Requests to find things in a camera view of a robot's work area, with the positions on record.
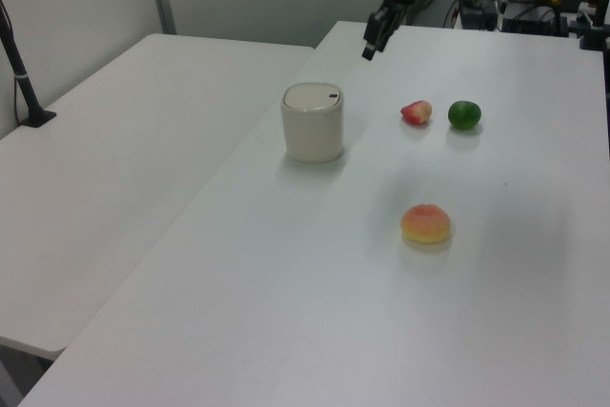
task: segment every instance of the table surface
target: table surface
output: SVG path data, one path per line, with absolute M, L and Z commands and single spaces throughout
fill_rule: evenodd
M 151 35 L 0 142 L 0 344 L 55 358 L 312 49 Z
M 288 159 L 278 98 L 22 407 L 607 404 L 601 55 L 401 28 L 368 62 L 363 32 L 338 23 L 294 80 L 343 89 L 341 158 Z M 429 125 L 403 123 L 422 98 Z M 420 203 L 449 241 L 401 238 Z

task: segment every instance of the cylindrical container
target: cylindrical container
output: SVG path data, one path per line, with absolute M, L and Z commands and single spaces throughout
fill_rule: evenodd
M 343 92 L 328 83 L 299 83 L 282 99 L 288 155 L 301 162 L 329 162 L 343 148 Z

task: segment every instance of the toy peach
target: toy peach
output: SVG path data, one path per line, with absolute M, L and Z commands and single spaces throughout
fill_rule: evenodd
M 400 220 L 404 235 L 419 243 L 438 243 L 449 237 L 451 220 L 433 204 L 415 205 Z

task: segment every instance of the small apple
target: small apple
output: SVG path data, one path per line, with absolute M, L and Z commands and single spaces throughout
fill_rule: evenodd
M 418 100 L 411 105 L 403 107 L 400 113 L 402 113 L 402 119 L 407 123 L 419 126 L 430 119 L 432 105 L 425 100 Z

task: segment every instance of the green fruit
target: green fruit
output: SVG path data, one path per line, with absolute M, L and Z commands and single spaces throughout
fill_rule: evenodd
M 474 102 L 459 100 L 449 108 L 449 122 L 460 131 L 473 129 L 480 120 L 480 107 Z

